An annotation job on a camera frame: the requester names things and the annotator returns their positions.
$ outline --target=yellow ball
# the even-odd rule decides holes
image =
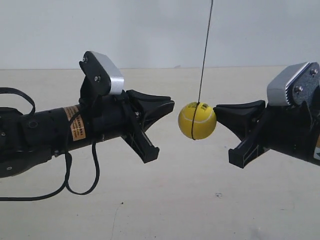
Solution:
[[[197,102],[192,102],[180,111],[178,124],[181,132],[188,138],[205,139],[215,130],[217,116],[208,104],[201,102],[198,105]]]

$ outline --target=beige floor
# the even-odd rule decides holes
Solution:
[[[284,67],[208,68],[202,101],[216,104],[266,99],[267,84]],[[125,89],[171,96],[173,113],[147,132],[160,147],[143,164],[122,141],[97,146],[101,178],[87,196],[68,191],[39,202],[0,202],[1,240],[318,240],[320,168],[269,151],[245,169],[228,162],[238,139],[218,124],[207,139],[192,141],[177,117],[197,100],[200,69],[122,70]],[[2,87],[30,95],[37,111],[74,105],[79,70],[0,71]],[[1,105],[24,113],[28,103],[0,95]],[[72,152],[70,184],[86,190],[94,177],[90,147]],[[2,196],[35,196],[60,186],[64,158],[0,180]]]

